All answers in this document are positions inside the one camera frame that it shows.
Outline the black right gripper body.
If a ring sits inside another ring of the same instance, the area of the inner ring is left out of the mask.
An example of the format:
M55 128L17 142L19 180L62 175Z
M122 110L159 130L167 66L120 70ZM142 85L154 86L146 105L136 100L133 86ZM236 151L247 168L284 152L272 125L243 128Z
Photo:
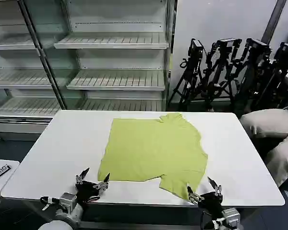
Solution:
M201 201L198 202L198 207L205 209L212 216L223 216L224 210L221 203L223 195L216 195L215 192L209 192L201 195Z

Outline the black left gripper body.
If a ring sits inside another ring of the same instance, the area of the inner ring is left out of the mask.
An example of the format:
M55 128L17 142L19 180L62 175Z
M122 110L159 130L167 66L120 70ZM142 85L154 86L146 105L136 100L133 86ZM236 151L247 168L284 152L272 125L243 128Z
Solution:
M93 188L96 183L84 181L83 184L75 184L77 194L76 199L78 204L88 204L100 199L103 191L98 191Z

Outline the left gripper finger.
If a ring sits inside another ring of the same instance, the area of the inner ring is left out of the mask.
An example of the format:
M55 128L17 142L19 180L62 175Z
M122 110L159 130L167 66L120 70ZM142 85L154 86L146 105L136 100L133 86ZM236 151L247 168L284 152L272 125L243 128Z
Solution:
M84 178L87 175L89 169L90 168L87 168L84 171L82 171L79 175L76 175L76 184L83 184L84 183Z
M108 182L109 182L109 177L110 177L110 173L107 174L107 176L105 177L105 179L98 183L98 184L95 184L93 186L94 189L98 190L98 191L105 191L108 189Z

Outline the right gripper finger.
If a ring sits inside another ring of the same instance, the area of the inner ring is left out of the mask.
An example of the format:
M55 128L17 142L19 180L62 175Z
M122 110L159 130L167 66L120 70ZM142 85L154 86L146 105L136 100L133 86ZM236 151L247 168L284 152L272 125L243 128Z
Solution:
M193 192L192 188L189 185L187 186L187 192L188 192L188 201L193 204L198 204L204 200L202 196Z
M210 185L214 188L215 190L215 195L220 196L222 195L222 186L220 184L217 184L213 179L211 179L210 177L208 177L208 181L210 183Z

